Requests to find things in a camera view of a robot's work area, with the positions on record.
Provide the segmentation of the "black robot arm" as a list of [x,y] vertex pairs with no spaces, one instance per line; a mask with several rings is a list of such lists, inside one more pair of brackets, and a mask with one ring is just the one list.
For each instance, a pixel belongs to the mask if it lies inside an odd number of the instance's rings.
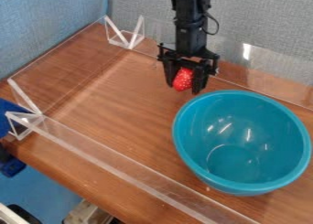
[[186,68],[193,73],[193,94],[206,87],[209,76],[217,75],[221,56],[206,48],[206,36],[214,36],[207,31],[207,20],[218,20],[207,12],[210,0],[171,0],[175,25],[175,47],[158,45],[158,60],[163,63],[166,83],[174,86],[179,71]]

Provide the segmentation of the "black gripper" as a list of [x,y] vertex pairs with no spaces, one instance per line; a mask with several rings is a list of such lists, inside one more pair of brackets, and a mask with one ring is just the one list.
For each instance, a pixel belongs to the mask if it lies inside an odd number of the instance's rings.
[[159,54],[156,59],[163,63],[166,84],[172,86],[178,70],[187,68],[193,70],[193,94],[198,94],[206,87],[209,75],[215,76],[218,73],[221,56],[206,48],[202,48],[194,55],[186,57],[164,43],[158,45],[158,49]]

